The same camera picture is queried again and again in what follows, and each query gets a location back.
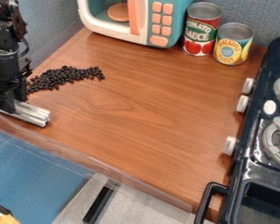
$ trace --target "toy microwave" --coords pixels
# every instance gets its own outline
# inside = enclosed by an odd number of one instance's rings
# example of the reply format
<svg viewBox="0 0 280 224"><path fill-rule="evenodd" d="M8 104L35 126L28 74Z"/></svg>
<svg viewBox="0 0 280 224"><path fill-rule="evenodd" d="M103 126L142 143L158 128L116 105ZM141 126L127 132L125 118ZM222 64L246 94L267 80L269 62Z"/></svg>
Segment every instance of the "toy microwave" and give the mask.
<svg viewBox="0 0 280 224"><path fill-rule="evenodd" d="M168 48L184 31L193 0L78 0L80 18L93 32L141 45Z"/></svg>

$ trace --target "red can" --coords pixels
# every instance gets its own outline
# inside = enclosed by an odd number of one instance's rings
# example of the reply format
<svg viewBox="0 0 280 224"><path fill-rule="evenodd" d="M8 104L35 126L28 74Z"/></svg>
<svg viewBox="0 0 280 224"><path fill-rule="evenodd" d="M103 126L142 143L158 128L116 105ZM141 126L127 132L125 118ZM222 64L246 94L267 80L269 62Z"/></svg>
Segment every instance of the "red can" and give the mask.
<svg viewBox="0 0 280 224"><path fill-rule="evenodd" d="M185 23L184 51L195 56L211 54L221 19L221 9L213 3L190 5Z"/></svg>

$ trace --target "gray wall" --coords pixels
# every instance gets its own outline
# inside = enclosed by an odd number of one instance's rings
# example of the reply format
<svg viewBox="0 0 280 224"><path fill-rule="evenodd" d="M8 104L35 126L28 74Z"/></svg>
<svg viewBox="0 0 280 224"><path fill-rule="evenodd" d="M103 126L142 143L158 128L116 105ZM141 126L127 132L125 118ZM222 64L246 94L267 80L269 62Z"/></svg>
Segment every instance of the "gray wall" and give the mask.
<svg viewBox="0 0 280 224"><path fill-rule="evenodd" d="M266 46L280 36L280 0L206 0L221 7L223 22L249 25L255 42Z"/></svg>
<svg viewBox="0 0 280 224"><path fill-rule="evenodd" d="M19 7L28 24L26 38L33 67L83 27L77 0L19 0Z"/></svg>
<svg viewBox="0 0 280 224"><path fill-rule="evenodd" d="M280 0L206 0L219 5L224 23L240 22L255 33L255 43L266 46L280 36ZM77 0L20 0L28 24L33 67L62 46L83 27Z"/></svg>

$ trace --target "toy kitchen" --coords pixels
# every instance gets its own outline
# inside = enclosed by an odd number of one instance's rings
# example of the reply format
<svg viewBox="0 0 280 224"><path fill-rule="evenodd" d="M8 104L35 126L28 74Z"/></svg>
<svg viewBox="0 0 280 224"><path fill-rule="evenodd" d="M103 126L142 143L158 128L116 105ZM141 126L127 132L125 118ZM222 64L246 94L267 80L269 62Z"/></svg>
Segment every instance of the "toy kitchen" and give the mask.
<svg viewBox="0 0 280 224"><path fill-rule="evenodd" d="M193 0L79 0L80 18L91 31L146 46L169 48L184 31Z"/></svg>
<svg viewBox="0 0 280 224"><path fill-rule="evenodd" d="M224 196L217 223L280 224L280 38L274 40L255 80L246 79L236 110L241 134L228 137L229 187L209 183L195 224L202 224L215 194Z"/></svg>

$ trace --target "black beans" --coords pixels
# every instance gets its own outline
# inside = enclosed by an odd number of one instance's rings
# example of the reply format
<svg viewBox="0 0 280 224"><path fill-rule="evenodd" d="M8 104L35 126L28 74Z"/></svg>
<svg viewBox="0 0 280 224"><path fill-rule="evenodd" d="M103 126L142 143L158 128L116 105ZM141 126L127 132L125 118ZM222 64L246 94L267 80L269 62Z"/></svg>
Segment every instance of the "black beans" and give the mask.
<svg viewBox="0 0 280 224"><path fill-rule="evenodd" d="M65 85L67 82L74 83L75 81L83 81L95 79L99 81L106 79L102 70L98 67L90 67L88 69L78 69L72 66L63 66L61 69L49 69L40 76L36 75L27 81L27 94L36 93L41 89L59 90L60 85Z"/></svg>

